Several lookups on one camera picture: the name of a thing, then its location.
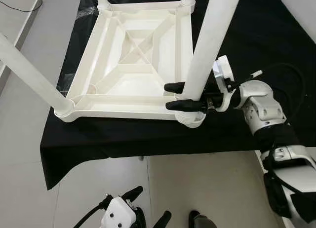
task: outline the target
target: table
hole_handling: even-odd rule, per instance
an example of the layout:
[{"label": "table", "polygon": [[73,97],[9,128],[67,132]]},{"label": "table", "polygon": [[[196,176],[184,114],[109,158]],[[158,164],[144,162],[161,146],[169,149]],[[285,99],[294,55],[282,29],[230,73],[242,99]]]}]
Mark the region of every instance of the table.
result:
[{"label": "table", "polygon": [[[194,45],[207,2],[197,0],[192,14]],[[81,0],[79,11],[92,6],[96,6],[96,0]],[[76,20],[59,78],[60,90],[66,89],[67,77],[76,72],[95,20],[95,12]],[[276,62],[291,63],[301,70],[307,91],[292,125],[303,145],[315,146],[316,45],[282,2],[240,0],[219,56],[224,54],[228,56],[237,80],[245,79],[250,73]],[[262,77],[262,80],[287,92],[293,106],[297,104],[300,84],[294,73],[279,68]],[[276,90],[275,98],[288,115],[291,109],[283,91]],[[190,129],[176,121],[164,120],[79,118],[65,123],[55,117],[51,109],[40,145],[48,189],[54,187],[73,167],[88,160],[257,149],[243,113],[237,110],[210,113],[201,127]]]}]

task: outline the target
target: robotic arm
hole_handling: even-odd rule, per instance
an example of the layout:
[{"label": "robotic arm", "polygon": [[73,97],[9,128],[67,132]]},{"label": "robotic arm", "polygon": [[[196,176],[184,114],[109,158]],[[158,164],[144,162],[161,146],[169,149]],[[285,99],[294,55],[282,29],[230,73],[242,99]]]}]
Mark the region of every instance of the robotic arm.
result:
[{"label": "robotic arm", "polygon": [[[200,101],[168,102],[167,109],[204,115],[210,110],[224,112],[229,107],[242,110],[268,171],[264,183],[272,210],[290,218],[296,228],[316,227],[315,161],[300,145],[272,89],[255,80],[262,71],[253,73],[245,82],[235,82],[228,59],[222,56],[214,63],[213,72],[218,90],[204,90]],[[166,84],[165,90],[179,94],[183,86],[184,82]]]}]

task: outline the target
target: black tablecloth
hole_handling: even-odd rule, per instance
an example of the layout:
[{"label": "black tablecloth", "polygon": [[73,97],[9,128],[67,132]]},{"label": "black tablecloth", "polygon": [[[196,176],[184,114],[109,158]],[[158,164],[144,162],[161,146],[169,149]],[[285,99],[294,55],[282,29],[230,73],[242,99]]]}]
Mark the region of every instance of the black tablecloth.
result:
[{"label": "black tablecloth", "polygon": [[[169,0],[110,0],[144,2]],[[192,14],[194,45],[208,0],[197,0]],[[97,5],[81,0],[79,11]],[[58,88],[67,91],[76,72],[97,12],[78,18],[60,74]],[[315,146],[315,43],[304,32],[280,0],[240,0],[219,56],[226,54],[237,80],[276,62],[297,66],[303,73],[307,91],[300,111],[292,121],[305,146]],[[293,107],[301,86],[297,76],[284,68],[275,69],[263,80],[290,95]],[[275,91],[286,114],[289,102],[282,90]],[[210,113],[203,125],[189,129],[176,121],[118,118],[78,118],[64,123],[49,112],[40,152],[47,188],[55,186],[81,162],[107,157],[204,153],[256,150],[241,111]]]}]

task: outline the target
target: black cloth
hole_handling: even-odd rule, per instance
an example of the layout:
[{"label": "black cloth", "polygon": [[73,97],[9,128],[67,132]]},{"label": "black cloth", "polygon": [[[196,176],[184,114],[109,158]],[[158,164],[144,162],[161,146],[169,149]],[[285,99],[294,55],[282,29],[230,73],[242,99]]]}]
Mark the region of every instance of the black cloth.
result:
[{"label": "black cloth", "polygon": [[[170,0],[124,0],[125,2]],[[96,5],[80,2],[79,10]],[[192,14],[194,45],[208,0],[197,0]],[[96,16],[79,18],[74,26],[58,85],[75,73]],[[240,0],[219,56],[226,54],[237,80],[276,62],[297,66],[307,91],[292,125],[301,143],[315,146],[316,46],[280,0]],[[275,88],[286,114],[295,107],[301,90],[297,76],[286,68],[270,71],[263,80]],[[74,166],[107,157],[257,150],[243,113],[210,113],[201,127],[176,121],[119,118],[78,118],[65,123],[49,112],[40,152],[47,188],[55,186]]]}]

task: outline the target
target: shoe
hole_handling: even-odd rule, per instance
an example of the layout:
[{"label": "shoe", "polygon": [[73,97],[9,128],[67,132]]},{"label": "shoe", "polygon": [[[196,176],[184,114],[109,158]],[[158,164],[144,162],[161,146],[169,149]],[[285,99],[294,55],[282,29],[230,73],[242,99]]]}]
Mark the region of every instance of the shoe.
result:
[{"label": "shoe", "polygon": [[194,218],[200,215],[200,212],[193,210],[189,213],[189,228],[194,228]]}]

